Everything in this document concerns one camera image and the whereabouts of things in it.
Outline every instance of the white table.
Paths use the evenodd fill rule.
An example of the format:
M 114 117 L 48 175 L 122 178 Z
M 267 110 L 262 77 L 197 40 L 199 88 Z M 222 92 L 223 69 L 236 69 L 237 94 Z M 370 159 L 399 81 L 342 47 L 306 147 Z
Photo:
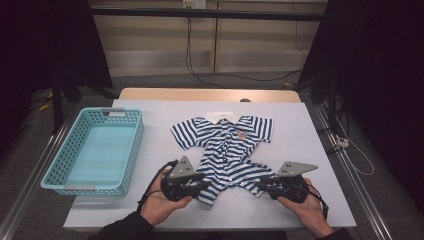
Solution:
M 303 103 L 239 103 L 218 101 L 115 100 L 114 107 L 140 108 L 145 131 L 125 198 L 77 197 L 65 228 L 99 229 L 124 218 L 137 207 L 157 169 L 168 161 L 186 155 L 199 166 L 204 149 L 181 149 L 169 128 L 207 111 L 238 111 L 244 115 L 272 118 L 271 143 L 260 143 L 251 159 L 278 171 L 284 161 L 311 163 L 318 170 L 303 176 L 312 179 L 330 207 L 328 222 L 333 227 L 356 226 L 343 192 L 328 161 L 308 111 Z M 296 217 L 268 194 L 255 198 L 241 188 L 228 189 L 218 196 L 213 207 L 194 200 L 174 212 L 156 231 L 276 230 L 300 227 Z

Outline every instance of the black cable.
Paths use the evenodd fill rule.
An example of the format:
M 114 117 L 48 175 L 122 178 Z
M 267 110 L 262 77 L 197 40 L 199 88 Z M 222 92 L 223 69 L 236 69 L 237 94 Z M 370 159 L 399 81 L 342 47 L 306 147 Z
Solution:
M 230 74 L 230 73 L 208 73 L 208 74 L 198 74 L 195 73 L 193 70 L 193 65 L 192 65 L 192 59 L 191 59 L 191 18 L 188 18 L 187 21 L 187 49 L 186 49 L 186 67 L 187 70 L 189 71 L 189 73 L 191 75 L 193 75 L 198 81 L 205 83 L 205 84 L 209 84 L 209 85 L 213 85 L 215 87 L 219 87 L 219 88 L 224 88 L 226 89 L 226 87 L 221 86 L 219 84 L 215 84 L 215 83 L 211 83 L 211 82 L 206 82 L 202 79 L 200 79 L 200 77 L 209 77 L 209 76 L 228 76 L 228 77 L 237 77 L 237 78 L 243 78 L 243 79 L 247 79 L 247 80 L 251 80 L 251 81 L 257 81 L 257 82 L 272 82 L 272 81 L 279 81 L 279 80 L 283 80 L 284 79 L 284 86 L 283 89 L 285 88 L 286 84 L 287 84 L 287 77 L 289 77 L 290 75 L 300 72 L 302 69 L 297 69 L 294 71 L 291 71 L 287 74 L 285 74 L 284 76 L 281 77 L 277 77 L 277 78 L 271 78 L 271 79 L 257 79 L 257 78 L 251 78 L 251 77 L 245 77 L 245 76 L 241 76 L 241 75 L 236 75 L 236 74 Z
M 138 207 L 137 207 L 137 212 L 140 213 L 141 212 L 141 208 L 143 207 L 144 203 L 146 202 L 147 198 L 150 196 L 150 194 L 154 193 L 154 192 L 158 192 L 158 191 L 162 191 L 163 189 L 157 190 L 157 191 L 153 191 L 151 193 L 149 193 L 150 188 L 152 187 L 153 183 L 156 181 L 156 178 L 158 178 L 159 174 L 167 167 L 169 166 L 173 166 L 175 165 L 175 163 L 178 162 L 178 160 L 175 161 L 171 161 L 166 163 L 165 165 L 163 165 L 158 172 L 156 173 L 156 175 L 153 177 L 152 181 L 150 182 L 149 186 L 147 186 L 146 191 L 144 192 L 143 196 L 141 197 L 140 201 L 138 201 Z
M 202 79 L 200 79 L 197 74 L 194 72 L 193 70 L 193 65 L 191 63 L 191 18 L 187 19 L 187 50 L 186 50 L 186 67 L 187 70 L 190 72 L 191 75 L 193 75 L 199 82 L 204 83 L 204 84 L 209 84 L 218 88 L 224 88 L 221 85 L 215 84 L 215 83 L 210 83 L 210 82 L 205 82 Z
M 293 6 L 293 12 L 296 13 L 296 8 L 294 7 L 294 0 L 292 2 L 292 6 Z M 295 34 L 295 39 L 294 39 L 294 45 L 296 45 L 297 50 L 299 50 L 299 52 L 302 53 L 303 57 L 306 59 L 306 55 L 303 53 L 303 51 L 297 45 L 297 21 L 296 21 L 296 34 Z
M 317 191 L 317 194 L 315 194 L 315 193 L 313 193 L 312 191 L 310 191 L 309 189 L 308 189 L 308 190 L 306 190 L 306 189 L 304 189 L 304 188 L 302 188 L 302 187 L 298 187 L 298 186 L 295 186 L 295 185 L 289 185 L 289 184 L 281 184 L 281 185 L 282 185 L 282 186 L 284 185 L 284 186 L 287 186 L 287 187 L 292 187 L 292 188 L 299 189 L 299 190 L 304 191 L 304 192 L 308 193 L 309 195 L 311 195 L 311 196 L 315 197 L 316 199 L 318 199 L 318 201 L 320 201 L 320 202 L 321 202 L 321 204 L 322 204 L 322 214 L 324 215 L 325 220 L 327 220 L 327 217 L 328 217 L 328 210 L 329 210 L 330 208 L 328 207 L 328 205 L 327 205 L 327 203 L 324 201 L 324 199 L 322 199 L 321 194 L 319 193 L 318 189 L 316 189 L 314 186 L 312 186 L 312 185 L 310 185 L 310 184 L 306 184 L 306 185 L 308 185 L 308 186 L 312 187 L 315 191 Z
M 41 93 L 45 92 L 46 90 L 47 90 L 47 88 L 46 88 L 46 89 L 41 89 L 41 90 L 35 91 L 35 92 L 32 94 L 32 97 L 35 97 L 35 96 L 37 96 L 37 95 L 39 95 L 39 94 L 41 94 Z
M 349 137 L 350 136 L 349 112 L 347 110 L 345 110 L 345 112 L 346 112 L 346 130 L 347 130 L 347 136 L 346 137 Z
M 360 23 L 359 29 L 358 29 L 358 34 L 356 34 L 355 41 L 353 42 L 353 45 L 352 45 L 352 48 L 350 50 L 350 53 L 348 54 L 348 57 L 352 56 L 352 54 L 355 51 L 356 46 L 358 45 L 359 37 L 362 34 L 362 30 L 363 30 L 365 18 L 367 16 L 368 7 L 370 6 L 370 2 L 371 2 L 371 0 L 368 0 L 367 5 L 365 6 L 364 14 L 362 15 L 361 23 Z
M 337 111 L 337 109 L 336 109 L 336 118 L 338 118 L 339 119 L 339 121 L 341 121 L 342 119 L 343 119 L 343 112 L 339 112 L 339 111 Z M 341 126 L 340 125 L 337 125 L 336 126 L 336 130 L 337 130 L 337 133 L 340 133 L 342 130 L 341 130 Z

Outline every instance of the table surface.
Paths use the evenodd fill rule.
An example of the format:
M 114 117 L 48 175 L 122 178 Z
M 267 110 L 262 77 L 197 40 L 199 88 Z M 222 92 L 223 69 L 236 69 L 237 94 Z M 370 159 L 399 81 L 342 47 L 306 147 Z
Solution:
M 168 101 L 173 96 L 176 96 L 180 101 Z M 252 103 L 239 103 L 240 99 L 243 98 L 250 99 Z M 259 114 L 259 116 L 271 117 L 275 120 L 272 144 L 259 144 L 254 154 L 251 155 L 251 159 L 265 159 L 266 164 L 274 171 L 278 171 L 283 162 L 282 159 L 318 164 L 319 170 L 310 172 L 305 177 L 316 179 L 315 184 L 320 191 L 322 189 L 321 194 L 329 196 L 327 203 L 332 205 L 332 210 L 338 212 L 338 214 L 332 214 L 329 217 L 330 224 L 333 226 L 355 225 L 308 111 L 304 104 L 300 102 L 296 92 L 132 88 L 124 89 L 120 99 L 115 101 L 114 106 L 139 107 L 144 112 L 145 131 L 139 150 L 143 154 L 138 156 L 132 178 L 132 182 L 138 184 L 136 187 L 134 184 L 130 184 L 128 195 L 121 200 L 111 202 L 101 200 L 102 202 L 99 202 L 96 199 L 77 197 L 65 222 L 65 228 L 79 231 L 92 230 L 113 222 L 117 218 L 124 217 L 131 211 L 134 202 L 139 200 L 142 190 L 147 187 L 147 183 L 153 177 L 151 175 L 154 171 L 151 169 L 158 169 L 166 163 L 163 159 L 169 160 L 175 158 L 175 156 L 187 155 L 189 159 L 194 161 L 192 163 L 196 167 L 199 164 L 197 160 L 201 158 L 204 150 L 193 148 L 183 151 L 178 148 L 173 138 L 168 136 L 168 127 L 164 127 L 164 125 L 168 126 L 183 121 L 187 117 L 197 116 L 206 109 L 208 111 L 220 111 L 221 109 L 228 111 L 231 109 L 245 114 Z M 304 149 L 305 144 L 309 146 L 308 151 L 300 150 Z M 167 151 L 160 151 L 163 145 L 167 146 Z M 204 206 L 200 206 L 200 203 L 195 201 L 189 204 L 185 211 L 175 212 L 156 229 L 166 231 L 246 228 L 272 230 L 300 227 L 293 214 L 266 195 L 264 194 L 257 199 L 251 197 L 243 189 L 227 190 L 219 195 L 213 208 L 205 209 Z M 234 199 L 243 199 L 243 201 L 234 201 Z M 87 215 L 90 215 L 89 221 L 86 221 Z

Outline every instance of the metal frame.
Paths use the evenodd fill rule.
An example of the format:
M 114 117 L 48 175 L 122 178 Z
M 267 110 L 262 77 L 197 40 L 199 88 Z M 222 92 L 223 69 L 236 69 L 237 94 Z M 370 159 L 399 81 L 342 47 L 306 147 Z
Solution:
M 44 11 L 55 14 L 90 14 L 112 16 L 150 16 L 150 17 L 185 17 L 185 18 L 225 18 L 278 21 L 322 22 L 329 20 L 350 20 L 352 16 L 332 16 L 316 13 L 284 13 L 284 12 L 252 12 L 203 9 L 174 8 L 119 8 L 119 7 L 51 7 L 45 6 Z
M 49 168 L 51 162 L 53 161 L 54 155 L 59 150 L 61 143 L 66 138 L 66 134 L 71 129 L 73 124 L 72 120 L 75 119 L 78 115 L 79 109 L 80 107 L 75 104 L 73 109 L 67 114 L 65 122 L 62 124 L 60 129 L 58 129 L 57 134 L 50 137 L 49 142 L 38 159 L 34 170 L 28 177 L 28 180 L 24 187 L 21 189 L 18 197 L 16 198 L 16 201 L 0 225 L 0 240 L 12 239 L 13 234 L 15 233 L 22 217 L 25 214 L 25 211 L 27 210 L 32 200 L 35 186 L 40 184 L 43 178 L 43 174 Z
M 324 104 L 321 104 L 321 106 L 317 107 L 315 110 L 324 129 L 329 129 L 329 117 L 325 111 Z M 327 134 L 327 136 L 332 146 L 336 147 L 337 137 L 332 132 Z M 369 195 L 367 189 L 362 183 L 360 176 L 358 175 L 358 172 L 355 171 L 355 169 L 352 167 L 349 155 L 347 154 L 346 150 L 343 148 L 340 151 L 336 151 L 336 154 L 377 238 L 379 240 L 392 240 L 393 238 L 386 226 L 386 222 L 372 201 L 371 196 Z

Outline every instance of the hand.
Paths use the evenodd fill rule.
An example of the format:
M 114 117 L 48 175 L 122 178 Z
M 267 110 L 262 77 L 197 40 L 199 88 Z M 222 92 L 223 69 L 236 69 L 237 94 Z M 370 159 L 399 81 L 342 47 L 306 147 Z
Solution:
M 154 181 L 149 193 L 160 190 L 160 183 L 163 175 L 169 170 L 163 170 Z M 152 193 L 146 200 L 141 209 L 140 215 L 144 217 L 151 225 L 155 226 L 165 221 L 169 215 L 180 208 L 184 208 L 193 198 L 187 196 L 178 202 L 169 201 L 161 191 Z
M 312 185 L 311 180 L 305 178 L 305 181 L 307 184 Z M 317 194 L 315 189 L 310 186 L 309 191 Z M 301 204 L 292 202 L 284 197 L 278 197 L 277 200 L 292 211 L 299 219 L 299 222 L 316 238 L 322 238 L 334 232 L 324 218 L 319 200 L 314 196 L 308 194 L 306 200 Z

